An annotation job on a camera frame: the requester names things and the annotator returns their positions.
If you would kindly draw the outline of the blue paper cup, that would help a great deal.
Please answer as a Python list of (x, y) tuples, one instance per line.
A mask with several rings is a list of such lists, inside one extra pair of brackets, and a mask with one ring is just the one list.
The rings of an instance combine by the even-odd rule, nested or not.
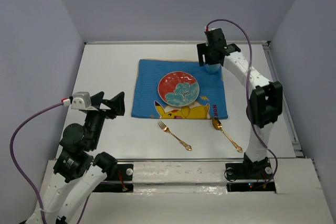
[(213, 64), (213, 65), (209, 65), (206, 64), (205, 65), (205, 70), (209, 73), (209, 74), (215, 74), (219, 69), (221, 68), (221, 64)]

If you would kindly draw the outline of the red and blue ceramic plate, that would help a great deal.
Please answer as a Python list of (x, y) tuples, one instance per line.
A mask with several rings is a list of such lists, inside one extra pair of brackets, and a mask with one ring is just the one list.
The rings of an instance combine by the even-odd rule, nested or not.
[(170, 106), (183, 107), (197, 100), (200, 85), (194, 76), (182, 71), (166, 74), (157, 85), (159, 97)]

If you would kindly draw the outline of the blue cartoon placemat cloth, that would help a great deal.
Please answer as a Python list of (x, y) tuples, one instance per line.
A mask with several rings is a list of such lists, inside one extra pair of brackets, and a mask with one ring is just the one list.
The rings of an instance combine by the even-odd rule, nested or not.
[[(188, 106), (171, 106), (158, 92), (162, 78), (176, 71), (192, 75), (199, 84), (199, 95)], [(142, 119), (227, 119), (222, 71), (209, 74), (204, 67), (192, 61), (141, 59), (131, 116)]]

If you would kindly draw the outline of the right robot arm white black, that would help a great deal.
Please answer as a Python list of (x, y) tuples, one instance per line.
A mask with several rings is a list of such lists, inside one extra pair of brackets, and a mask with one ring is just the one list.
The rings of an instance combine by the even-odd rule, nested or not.
[(265, 179), (270, 182), (278, 168), (271, 167), (268, 155), (270, 132), (282, 114), (283, 87), (260, 74), (236, 44), (228, 44), (220, 28), (205, 29), (206, 42), (197, 45), (200, 66), (221, 65), (246, 89), (246, 114), (251, 124), (249, 143), (241, 163), (227, 163), (224, 175), (229, 182)]

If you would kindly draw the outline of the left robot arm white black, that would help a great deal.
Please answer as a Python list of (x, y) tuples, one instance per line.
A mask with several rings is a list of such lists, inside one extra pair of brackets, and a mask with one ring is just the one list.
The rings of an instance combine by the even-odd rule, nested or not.
[(124, 92), (110, 100), (102, 91), (77, 92), (61, 105), (85, 113), (85, 121), (65, 127), (47, 189), (26, 223), (70, 223), (94, 189), (116, 174), (118, 161), (113, 156), (102, 152), (93, 157), (89, 152), (96, 150), (105, 120), (124, 115)]

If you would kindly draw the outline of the gold fork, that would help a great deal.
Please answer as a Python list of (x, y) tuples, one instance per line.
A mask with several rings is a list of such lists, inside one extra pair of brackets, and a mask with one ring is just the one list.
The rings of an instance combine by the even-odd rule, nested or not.
[(184, 148), (187, 150), (187, 151), (192, 151), (192, 147), (190, 145), (188, 145), (187, 143), (185, 143), (183, 140), (181, 140), (180, 138), (178, 138), (175, 134), (173, 134), (171, 131), (170, 131), (170, 128), (165, 125), (162, 121), (158, 121), (157, 123), (159, 125), (159, 127), (162, 129), (162, 131), (166, 132), (166, 133), (169, 133), (170, 135), (172, 135), (175, 139), (177, 139), (179, 141), (179, 143), (181, 145), (184, 146)]

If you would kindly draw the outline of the gold spoon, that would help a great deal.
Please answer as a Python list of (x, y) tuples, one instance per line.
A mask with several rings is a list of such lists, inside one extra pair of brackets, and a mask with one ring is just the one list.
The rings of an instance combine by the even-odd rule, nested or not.
[(218, 118), (212, 118), (212, 125), (216, 130), (221, 131), (227, 137), (237, 152), (243, 152), (243, 149), (223, 130), (223, 126)]

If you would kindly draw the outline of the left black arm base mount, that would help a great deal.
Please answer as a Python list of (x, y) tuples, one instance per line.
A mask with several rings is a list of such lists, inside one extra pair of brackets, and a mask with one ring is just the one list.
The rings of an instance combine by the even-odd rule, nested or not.
[(115, 172), (109, 173), (94, 190), (94, 193), (131, 193), (133, 192), (133, 164), (118, 163)]

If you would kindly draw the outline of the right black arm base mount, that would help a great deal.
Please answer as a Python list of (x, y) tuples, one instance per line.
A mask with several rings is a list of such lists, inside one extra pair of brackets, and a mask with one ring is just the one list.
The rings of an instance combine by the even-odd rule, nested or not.
[(225, 165), (224, 177), (227, 180), (227, 190), (233, 192), (276, 192), (272, 168), (270, 164), (256, 169), (244, 170), (243, 163), (228, 163)]

